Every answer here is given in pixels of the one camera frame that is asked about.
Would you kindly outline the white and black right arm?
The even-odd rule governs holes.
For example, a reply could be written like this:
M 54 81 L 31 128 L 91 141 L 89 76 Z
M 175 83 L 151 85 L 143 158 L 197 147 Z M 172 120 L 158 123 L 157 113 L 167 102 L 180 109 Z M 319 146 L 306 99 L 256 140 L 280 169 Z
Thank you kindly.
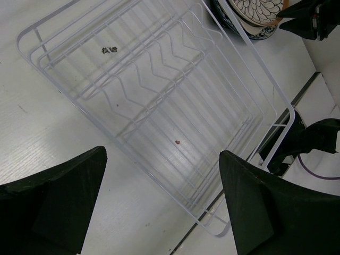
M 280 11 L 278 16 L 290 19 L 282 23 L 280 29 L 303 39 L 322 41 L 339 25 L 339 1 L 299 1 Z M 283 161 L 288 156 L 299 157 L 314 149 L 337 153 L 339 119 L 327 118 L 308 127 L 304 127 L 301 121 L 297 115 L 267 166 L 270 173 L 282 176 L 287 170 Z

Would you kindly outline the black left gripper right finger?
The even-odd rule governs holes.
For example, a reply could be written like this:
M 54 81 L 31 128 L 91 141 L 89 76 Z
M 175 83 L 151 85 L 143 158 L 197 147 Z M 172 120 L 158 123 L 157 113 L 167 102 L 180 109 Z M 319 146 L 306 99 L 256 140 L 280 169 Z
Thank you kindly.
M 339 254 L 339 197 L 288 182 L 232 152 L 219 171 L 238 254 Z

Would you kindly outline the orange rimmed petal pattern plate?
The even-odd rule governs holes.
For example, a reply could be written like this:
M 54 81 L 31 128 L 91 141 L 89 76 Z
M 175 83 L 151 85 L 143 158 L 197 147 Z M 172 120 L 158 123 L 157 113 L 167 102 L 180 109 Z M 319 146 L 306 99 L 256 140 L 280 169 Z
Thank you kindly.
M 255 26 L 279 24 L 282 18 L 279 18 L 277 14 L 289 6 L 287 0 L 231 0 L 227 2 L 242 20 Z

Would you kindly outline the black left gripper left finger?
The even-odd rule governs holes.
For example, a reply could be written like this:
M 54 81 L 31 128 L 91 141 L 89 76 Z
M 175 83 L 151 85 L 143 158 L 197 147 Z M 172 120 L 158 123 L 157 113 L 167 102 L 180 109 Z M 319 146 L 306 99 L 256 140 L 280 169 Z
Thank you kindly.
M 1 185 L 1 254 L 80 254 L 107 164 L 94 147 Z

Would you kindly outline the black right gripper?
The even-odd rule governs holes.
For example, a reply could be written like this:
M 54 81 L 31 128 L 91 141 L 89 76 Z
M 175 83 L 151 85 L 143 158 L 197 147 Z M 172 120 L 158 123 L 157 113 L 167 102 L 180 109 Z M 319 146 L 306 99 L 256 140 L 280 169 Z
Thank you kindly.
M 302 18 L 286 21 L 279 28 L 304 39 L 322 41 L 339 25 L 339 0 L 302 0 L 277 16 Z

